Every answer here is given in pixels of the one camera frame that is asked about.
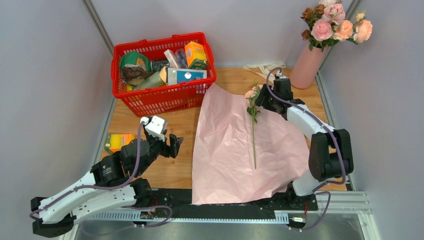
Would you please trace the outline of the cream ribbon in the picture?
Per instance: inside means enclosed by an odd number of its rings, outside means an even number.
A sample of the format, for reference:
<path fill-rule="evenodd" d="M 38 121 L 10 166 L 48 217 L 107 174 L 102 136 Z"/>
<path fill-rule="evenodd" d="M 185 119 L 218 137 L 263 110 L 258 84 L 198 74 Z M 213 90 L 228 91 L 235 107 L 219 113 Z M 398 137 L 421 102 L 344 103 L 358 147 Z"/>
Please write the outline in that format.
<path fill-rule="evenodd" d="M 269 77 L 269 83 L 273 84 L 275 80 L 275 73 L 282 71 L 286 67 L 284 62 L 272 62 L 272 63 L 263 63 L 263 64 L 245 64 L 242 66 L 243 69 L 257 74 L 264 78 L 265 80 L 268 77 L 268 74 L 271 73 Z"/>

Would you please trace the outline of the pink cylindrical vase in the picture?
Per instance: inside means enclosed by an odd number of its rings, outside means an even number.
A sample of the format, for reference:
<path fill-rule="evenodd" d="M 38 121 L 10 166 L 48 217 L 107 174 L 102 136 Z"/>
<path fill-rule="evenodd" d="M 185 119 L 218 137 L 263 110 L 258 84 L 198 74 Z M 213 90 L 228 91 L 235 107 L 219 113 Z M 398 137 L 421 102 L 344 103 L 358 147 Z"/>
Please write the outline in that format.
<path fill-rule="evenodd" d="M 306 44 L 289 76 L 291 85 L 298 89 L 309 88 L 315 81 L 327 51 L 327 46 L 324 48 L 313 46 L 310 50 L 309 44 Z"/>

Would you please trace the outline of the pink peony flower stem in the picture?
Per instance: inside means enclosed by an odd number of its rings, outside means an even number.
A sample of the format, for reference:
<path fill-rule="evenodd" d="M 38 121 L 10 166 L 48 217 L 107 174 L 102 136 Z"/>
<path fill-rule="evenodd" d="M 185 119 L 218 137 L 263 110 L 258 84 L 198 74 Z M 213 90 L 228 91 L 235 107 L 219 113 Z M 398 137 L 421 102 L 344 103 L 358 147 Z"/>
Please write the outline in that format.
<path fill-rule="evenodd" d="M 346 13 L 340 0 L 336 4 L 325 7 L 321 19 L 317 20 L 312 27 L 310 40 L 307 40 L 309 49 L 332 47 L 339 43 L 340 41 L 332 39 L 334 27 L 345 20 L 345 17 Z"/>

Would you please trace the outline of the peach rose flower stem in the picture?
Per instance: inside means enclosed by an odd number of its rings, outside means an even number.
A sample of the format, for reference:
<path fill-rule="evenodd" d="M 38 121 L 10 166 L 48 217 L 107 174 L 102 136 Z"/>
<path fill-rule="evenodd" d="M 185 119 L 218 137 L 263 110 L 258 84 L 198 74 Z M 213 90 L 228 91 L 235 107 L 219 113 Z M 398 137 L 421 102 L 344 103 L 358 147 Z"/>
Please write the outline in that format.
<path fill-rule="evenodd" d="M 367 20 L 366 11 L 357 12 L 355 23 L 343 20 L 339 25 L 335 25 L 332 39 L 344 42 L 349 41 L 356 45 L 367 41 L 373 32 L 373 24 Z"/>

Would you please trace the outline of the brown dried rose stem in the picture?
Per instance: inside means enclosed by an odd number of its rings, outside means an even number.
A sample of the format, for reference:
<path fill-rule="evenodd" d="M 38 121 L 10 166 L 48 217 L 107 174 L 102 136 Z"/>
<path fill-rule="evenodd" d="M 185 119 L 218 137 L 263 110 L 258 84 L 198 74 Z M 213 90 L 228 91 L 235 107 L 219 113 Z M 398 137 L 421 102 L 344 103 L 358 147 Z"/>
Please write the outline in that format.
<path fill-rule="evenodd" d="M 316 21 L 321 19 L 324 14 L 325 5 L 318 4 L 314 8 L 307 7 L 301 14 L 301 19 L 307 24 L 308 28 L 301 33 L 304 41 L 310 40 L 311 32 Z"/>

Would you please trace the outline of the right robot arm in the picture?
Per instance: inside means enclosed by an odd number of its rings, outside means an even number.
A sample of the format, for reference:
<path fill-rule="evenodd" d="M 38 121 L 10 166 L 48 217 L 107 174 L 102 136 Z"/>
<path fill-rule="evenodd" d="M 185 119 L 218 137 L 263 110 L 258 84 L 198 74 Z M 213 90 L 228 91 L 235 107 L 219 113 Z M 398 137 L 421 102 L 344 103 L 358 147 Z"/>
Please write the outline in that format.
<path fill-rule="evenodd" d="M 301 99 L 294 98 L 290 80 L 276 78 L 273 85 L 265 83 L 254 101 L 256 108 L 277 116 L 270 122 L 270 134 L 287 137 L 304 135 L 310 141 L 308 169 L 297 179 L 275 190 L 270 198 L 278 199 L 289 209 L 299 209 L 326 184 L 342 185 L 354 170 L 350 134 L 320 120 Z"/>

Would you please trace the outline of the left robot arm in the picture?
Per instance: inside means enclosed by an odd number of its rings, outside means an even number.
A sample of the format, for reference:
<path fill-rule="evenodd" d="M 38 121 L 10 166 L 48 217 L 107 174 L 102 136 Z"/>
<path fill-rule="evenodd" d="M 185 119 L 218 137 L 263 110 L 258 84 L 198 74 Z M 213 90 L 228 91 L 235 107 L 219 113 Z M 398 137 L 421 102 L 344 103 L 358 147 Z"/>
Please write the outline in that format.
<path fill-rule="evenodd" d="M 32 232 L 55 238 L 109 210 L 151 207 L 153 190 L 141 175 L 159 156 L 177 157 L 184 139 L 170 134 L 169 141 L 148 134 L 146 139 L 133 139 L 93 165 L 62 192 L 51 197 L 34 197 L 30 201 Z"/>

